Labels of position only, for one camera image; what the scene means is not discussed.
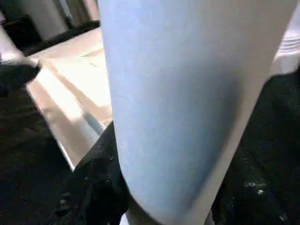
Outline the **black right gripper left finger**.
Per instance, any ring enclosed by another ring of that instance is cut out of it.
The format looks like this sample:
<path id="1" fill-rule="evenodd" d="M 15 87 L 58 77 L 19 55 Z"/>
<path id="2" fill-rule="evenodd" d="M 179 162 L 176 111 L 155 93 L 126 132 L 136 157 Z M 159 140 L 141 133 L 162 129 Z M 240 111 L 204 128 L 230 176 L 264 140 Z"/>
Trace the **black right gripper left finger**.
<path id="1" fill-rule="evenodd" d="M 118 225 L 128 210 L 114 123 L 76 166 L 53 212 L 55 225 Z"/>

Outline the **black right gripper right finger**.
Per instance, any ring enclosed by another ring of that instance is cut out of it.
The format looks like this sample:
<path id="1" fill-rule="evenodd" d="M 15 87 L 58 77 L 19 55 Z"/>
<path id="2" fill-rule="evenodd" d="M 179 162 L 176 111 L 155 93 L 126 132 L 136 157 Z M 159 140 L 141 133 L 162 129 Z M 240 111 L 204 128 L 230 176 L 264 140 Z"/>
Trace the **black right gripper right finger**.
<path id="1" fill-rule="evenodd" d="M 211 211 L 215 225 L 299 224 L 299 71 L 264 85 Z"/>

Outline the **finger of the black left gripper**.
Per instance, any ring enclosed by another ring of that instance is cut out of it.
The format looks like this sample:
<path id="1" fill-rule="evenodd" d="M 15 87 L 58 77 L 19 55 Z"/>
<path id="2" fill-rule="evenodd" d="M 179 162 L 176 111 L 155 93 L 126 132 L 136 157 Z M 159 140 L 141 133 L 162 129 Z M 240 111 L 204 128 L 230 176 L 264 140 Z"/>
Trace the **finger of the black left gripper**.
<path id="1" fill-rule="evenodd" d="M 0 97 L 6 98 L 35 79 L 40 69 L 39 64 L 2 64 L 0 66 Z"/>

